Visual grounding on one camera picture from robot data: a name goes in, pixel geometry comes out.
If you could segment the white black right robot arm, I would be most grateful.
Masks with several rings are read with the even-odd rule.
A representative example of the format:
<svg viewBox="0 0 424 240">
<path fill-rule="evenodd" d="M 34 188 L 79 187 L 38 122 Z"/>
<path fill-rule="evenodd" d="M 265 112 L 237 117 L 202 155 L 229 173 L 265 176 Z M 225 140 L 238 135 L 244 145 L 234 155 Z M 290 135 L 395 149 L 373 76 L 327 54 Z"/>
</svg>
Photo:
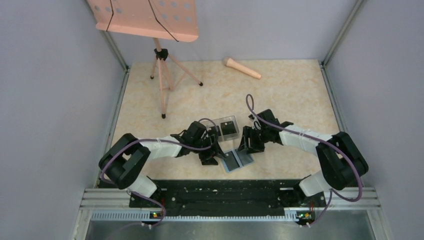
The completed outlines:
<svg viewBox="0 0 424 240">
<path fill-rule="evenodd" d="M 271 109 L 251 114 L 252 126 L 244 126 L 238 151 L 246 154 L 262 153 L 266 143 L 298 148 L 318 158 L 320 170 L 296 183 L 293 200 L 307 206 L 314 195 L 327 191 L 341 191 L 357 184 L 369 166 L 346 132 L 321 134 L 300 128 L 292 122 L 280 122 Z"/>
</svg>

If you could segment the beige leather card holder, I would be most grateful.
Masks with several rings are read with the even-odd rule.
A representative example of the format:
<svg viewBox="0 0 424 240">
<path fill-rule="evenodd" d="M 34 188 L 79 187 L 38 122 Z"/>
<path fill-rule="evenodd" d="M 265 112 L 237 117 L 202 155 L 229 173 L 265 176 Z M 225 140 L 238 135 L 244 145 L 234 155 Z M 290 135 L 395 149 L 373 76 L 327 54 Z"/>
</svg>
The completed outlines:
<svg viewBox="0 0 424 240">
<path fill-rule="evenodd" d="M 255 160 L 246 150 L 232 149 L 224 153 L 221 160 L 223 169 L 227 174 L 252 165 Z"/>
</svg>

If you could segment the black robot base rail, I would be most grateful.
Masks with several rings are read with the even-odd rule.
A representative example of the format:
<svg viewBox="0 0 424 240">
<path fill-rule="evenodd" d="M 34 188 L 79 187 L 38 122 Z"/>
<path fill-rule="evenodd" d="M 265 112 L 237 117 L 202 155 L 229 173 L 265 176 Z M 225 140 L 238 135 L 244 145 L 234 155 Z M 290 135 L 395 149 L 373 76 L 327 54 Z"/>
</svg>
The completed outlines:
<svg viewBox="0 0 424 240">
<path fill-rule="evenodd" d="M 293 187 L 297 179 L 260 180 L 156 180 L 161 188 L 149 200 L 133 193 L 124 202 L 130 208 L 162 204 L 168 217 L 273 217 L 285 208 L 319 208 L 327 204 L 324 193 L 302 197 Z"/>
</svg>

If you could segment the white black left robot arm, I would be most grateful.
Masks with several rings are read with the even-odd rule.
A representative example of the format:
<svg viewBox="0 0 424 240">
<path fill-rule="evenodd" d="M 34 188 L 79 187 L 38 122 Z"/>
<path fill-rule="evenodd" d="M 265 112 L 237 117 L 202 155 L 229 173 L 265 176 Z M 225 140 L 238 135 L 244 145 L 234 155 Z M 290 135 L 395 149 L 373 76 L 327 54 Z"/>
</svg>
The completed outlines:
<svg viewBox="0 0 424 240">
<path fill-rule="evenodd" d="M 99 160 L 100 179 L 141 198 L 149 207 L 164 208 L 161 188 L 142 174 L 142 169 L 150 160 L 190 153 L 197 154 L 203 166 L 216 166 L 217 159 L 225 159 L 215 124 L 207 128 L 201 120 L 193 121 L 182 132 L 159 138 L 137 138 L 126 133 Z"/>
</svg>

